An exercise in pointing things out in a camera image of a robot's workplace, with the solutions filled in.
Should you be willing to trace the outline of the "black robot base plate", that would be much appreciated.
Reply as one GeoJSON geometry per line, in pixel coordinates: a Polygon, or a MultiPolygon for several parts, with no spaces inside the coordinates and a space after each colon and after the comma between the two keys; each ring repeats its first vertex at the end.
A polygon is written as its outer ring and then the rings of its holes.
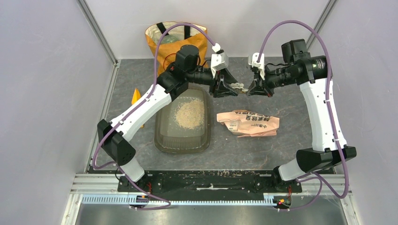
{"type": "Polygon", "coordinates": [[[276,184],[272,170],[152,170],[139,188],[169,201],[262,200],[264,193],[301,193],[296,181],[276,184]]]}

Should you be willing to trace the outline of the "torn bag top strip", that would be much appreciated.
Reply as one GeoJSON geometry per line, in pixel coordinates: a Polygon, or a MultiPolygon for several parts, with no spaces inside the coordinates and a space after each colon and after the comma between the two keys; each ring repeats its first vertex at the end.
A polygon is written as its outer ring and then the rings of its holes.
{"type": "Polygon", "coordinates": [[[248,91],[248,89],[246,89],[245,87],[244,87],[244,84],[243,83],[231,83],[231,84],[229,84],[229,86],[234,90],[234,91],[236,91],[237,93],[246,93],[247,91],[248,91]]]}

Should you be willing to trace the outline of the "orange plastic scoop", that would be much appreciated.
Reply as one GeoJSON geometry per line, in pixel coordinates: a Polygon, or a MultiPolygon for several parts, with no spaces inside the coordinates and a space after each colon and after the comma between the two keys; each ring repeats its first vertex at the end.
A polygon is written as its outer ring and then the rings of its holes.
{"type": "Polygon", "coordinates": [[[132,100],[131,100],[131,105],[134,105],[137,101],[141,99],[141,94],[137,88],[135,88],[132,100]]]}

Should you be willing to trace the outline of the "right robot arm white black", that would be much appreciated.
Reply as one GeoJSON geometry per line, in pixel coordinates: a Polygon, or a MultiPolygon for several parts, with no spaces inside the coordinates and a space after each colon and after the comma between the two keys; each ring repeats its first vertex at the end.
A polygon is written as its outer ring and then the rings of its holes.
{"type": "Polygon", "coordinates": [[[287,189],[290,181],[300,176],[341,164],[339,147],[346,161],[357,156],[356,148],[347,145],[338,117],[329,115],[336,113],[336,108],[333,83],[327,81],[326,56],[312,57],[303,39],[284,43],[281,49],[284,63],[274,70],[265,64],[264,54],[256,52],[248,58],[254,79],[247,95],[272,97],[275,88],[297,84],[309,114],[312,147],[298,150],[295,159],[273,169],[271,186],[277,192],[287,189]]]}

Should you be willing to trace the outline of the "grey translucent litter box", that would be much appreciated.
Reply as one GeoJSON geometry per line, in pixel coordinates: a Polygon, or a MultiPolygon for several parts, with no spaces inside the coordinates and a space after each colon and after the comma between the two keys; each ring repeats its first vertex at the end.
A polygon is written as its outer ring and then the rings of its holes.
{"type": "Polygon", "coordinates": [[[210,145],[211,124],[209,94],[197,85],[190,85],[188,90],[156,113],[154,145],[160,151],[174,154],[204,151],[210,145]],[[197,129],[184,129],[175,121],[177,105],[196,99],[204,102],[204,125],[197,129]]]}

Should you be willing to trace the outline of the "pink litter bag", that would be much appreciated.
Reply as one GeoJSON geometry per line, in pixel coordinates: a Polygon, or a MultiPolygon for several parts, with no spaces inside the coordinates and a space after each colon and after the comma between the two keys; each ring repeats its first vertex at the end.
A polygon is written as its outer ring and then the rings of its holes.
{"type": "Polygon", "coordinates": [[[248,110],[222,112],[217,114],[216,120],[238,137],[275,136],[280,125],[278,117],[248,110]]]}

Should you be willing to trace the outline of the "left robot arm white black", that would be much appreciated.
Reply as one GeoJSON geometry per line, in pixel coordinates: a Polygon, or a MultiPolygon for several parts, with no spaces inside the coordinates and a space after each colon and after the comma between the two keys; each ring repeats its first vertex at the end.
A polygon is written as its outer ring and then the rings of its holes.
{"type": "Polygon", "coordinates": [[[156,83],[143,97],[110,122],[98,122],[98,148],[112,158],[112,163],[125,174],[135,191],[146,188],[147,178],[129,142],[145,122],[188,90],[190,83],[209,86],[209,93],[215,98],[237,96],[244,89],[228,71],[228,57],[223,50],[216,51],[210,63],[209,68],[200,63],[196,46],[182,46],[167,69],[155,76],[156,83]]]}

